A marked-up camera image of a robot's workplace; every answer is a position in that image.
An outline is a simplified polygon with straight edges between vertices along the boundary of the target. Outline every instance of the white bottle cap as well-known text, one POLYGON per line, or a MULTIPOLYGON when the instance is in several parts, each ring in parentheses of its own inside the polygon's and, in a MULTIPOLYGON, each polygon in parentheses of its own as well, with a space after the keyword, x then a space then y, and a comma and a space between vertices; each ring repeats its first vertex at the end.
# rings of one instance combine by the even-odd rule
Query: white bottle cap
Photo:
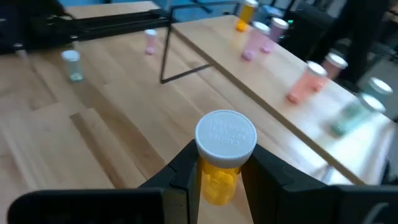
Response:
POLYGON ((257 143, 257 132, 243 114, 217 110, 199 120, 195 141, 204 160, 213 166, 231 169, 249 159, 257 143))
POLYGON ((370 78, 369 85, 380 94, 383 95, 392 94, 392 88, 387 83, 383 82, 378 78, 374 77, 370 78))
POLYGON ((386 107, 375 97, 362 93, 358 96, 361 104, 369 109, 370 111, 378 111, 380 113, 384 113, 386 111, 386 107))
POLYGON ((289 28, 289 24, 286 21, 284 21, 283 19, 276 18, 276 17, 272 18, 271 23, 272 23, 272 25, 279 27, 281 29, 284 29, 284 30, 289 28))
POLYGON ((257 7, 259 5, 259 2, 256 0, 244 0, 244 4, 250 7, 257 7))
POLYGON ((80 59, 80 54, 76 50, 66 50, 61 53, 61 56, 68 62, 76 62, 80 59))
POLYGON ((147 29, 145 30, 146 35, 156 35, 156 30, 154 29, 147 29))
POLYGON ((326 56, 326 60, 328 60, 328 62, 340 69, 344 69, 348 65, 346 60, 342 59, 339 55, 333 53, 329 53, 328 56, 326 56))
POLYGON ((307 69, 318 77, 325 77, 327 75, 326 70, 322 66, 312 61, 307 62, 307 69))
POLYGON ((265 25, 265 24, 263 24, 261 22, 254 21, 253 22, 253 27, 259 29, 260 32, 265 34, 265 35, 269 34, 270 28, 267 25, 265 25))

